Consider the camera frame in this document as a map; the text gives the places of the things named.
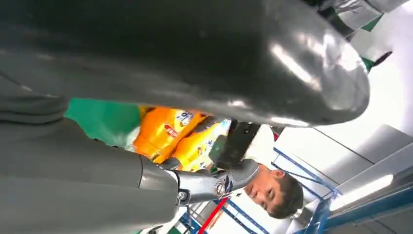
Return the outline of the robot right hand grey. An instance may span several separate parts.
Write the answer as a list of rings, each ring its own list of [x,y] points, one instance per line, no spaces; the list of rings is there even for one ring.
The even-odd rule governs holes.
[[[172,171],[88,138],[72,98],[195,110],[242,126],[351,121],[370,85],[357,51],[300,0],[3,0],[0,231],[131,234],[258,172]]]

